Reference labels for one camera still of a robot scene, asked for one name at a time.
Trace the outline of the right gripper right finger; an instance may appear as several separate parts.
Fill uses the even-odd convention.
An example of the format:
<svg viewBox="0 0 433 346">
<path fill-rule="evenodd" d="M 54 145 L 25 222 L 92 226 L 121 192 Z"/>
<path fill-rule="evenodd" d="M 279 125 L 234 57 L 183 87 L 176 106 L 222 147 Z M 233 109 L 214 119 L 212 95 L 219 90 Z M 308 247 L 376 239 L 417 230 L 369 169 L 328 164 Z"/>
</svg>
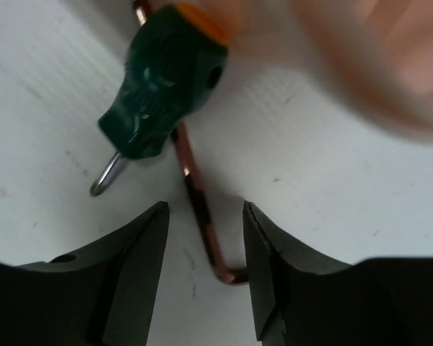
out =
<svg viewBox="0 0 433 346">
<path fill-rule="evenodd" d="M 433 257 L 350 265 L 294 238 L 254 203 L 242 214 L 262 345 L 433 345 Z"/>
</svg>

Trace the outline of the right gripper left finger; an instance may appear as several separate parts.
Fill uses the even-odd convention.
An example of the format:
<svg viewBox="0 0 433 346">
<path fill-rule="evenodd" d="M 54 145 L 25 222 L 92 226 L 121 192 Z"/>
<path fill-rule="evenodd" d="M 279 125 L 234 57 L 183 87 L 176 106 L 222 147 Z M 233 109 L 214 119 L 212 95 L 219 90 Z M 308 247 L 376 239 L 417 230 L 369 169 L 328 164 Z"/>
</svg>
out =
<svg viewBox="0 0 433 346">
<path fill-rule="evenodd" d="M 0 263 L 0 345 L 145 345 L 169 220 L 159 202 L 49 262 Z"/>
</svg>

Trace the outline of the brown hex key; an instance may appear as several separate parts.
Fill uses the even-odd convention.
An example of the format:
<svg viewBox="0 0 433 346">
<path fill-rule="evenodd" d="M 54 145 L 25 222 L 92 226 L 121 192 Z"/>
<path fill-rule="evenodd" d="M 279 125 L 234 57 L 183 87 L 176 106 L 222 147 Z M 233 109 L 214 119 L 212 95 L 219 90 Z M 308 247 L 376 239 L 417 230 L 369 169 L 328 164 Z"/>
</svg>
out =
<svg viewBox="0 0 433 346">
<path fill-rule="evenodd" d="M 142 27 L 153 10 L 149 1 L 132 1 L 133 11 Z M 224 67 L 215 66 L 212 68 L 207 78 L 206 87 L 214 87 L 222 76 Z M 146 67 L 141 72 L 141 76 L 147 82 L 147 86 L 155 90 L 155 80 L 152 78 L 150 67 Z M 185 123 L 180 123 L 170 134 L 175 153 L 179 161 L 181 172 L 183 173 L 186 192 L 191 204 L 196 223 L 199 228 L 202 242 L 206 250 L 206 256 L 215 276 L 228 285 L 242 285 L 248 283 L 248 273 L 246 267 L 231 268 L 227 265 L 218 242 L 217 233 L 212 221 L 209 204 L 204 192 L 204 184 L 198 169 L 198 165 L 193 156 L 193 151 L 188 140 Z"/>
</svg>

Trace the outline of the green orange stubby screwdriver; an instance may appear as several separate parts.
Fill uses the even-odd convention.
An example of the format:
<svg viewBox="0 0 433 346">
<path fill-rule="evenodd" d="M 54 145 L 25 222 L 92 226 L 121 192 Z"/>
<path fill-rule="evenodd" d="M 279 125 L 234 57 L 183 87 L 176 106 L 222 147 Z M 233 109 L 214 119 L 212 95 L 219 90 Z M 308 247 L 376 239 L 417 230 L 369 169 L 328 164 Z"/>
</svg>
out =
<svg viewBox="0 0 433 346">
<path fill-rule="evenodd" d="M 133 8 L 140 28 L 126 54 L 123 82 L 97 121 L 115 154 L 91 196 L 105 191 L 120 160 L 159 156 L 183 118 L 208 102 L 227 64 L 227 34 L 196 5 L 152 11 L 147 1 L 134 1 Z"/>
</svg>

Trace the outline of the pink plastic toolbox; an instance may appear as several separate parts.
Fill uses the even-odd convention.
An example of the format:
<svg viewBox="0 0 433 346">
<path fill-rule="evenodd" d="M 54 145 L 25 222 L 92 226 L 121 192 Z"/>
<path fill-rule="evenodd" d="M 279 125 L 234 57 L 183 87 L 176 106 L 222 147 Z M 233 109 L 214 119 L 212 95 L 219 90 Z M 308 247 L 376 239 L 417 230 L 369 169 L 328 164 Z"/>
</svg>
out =
<svg viewBox="0 0 433 346">
<path fill-rule="evenodd" d="M 433 1 L 220 1 L 237 53 L 307 74 L 368 123 L 433 141 Z"/>
</svg>

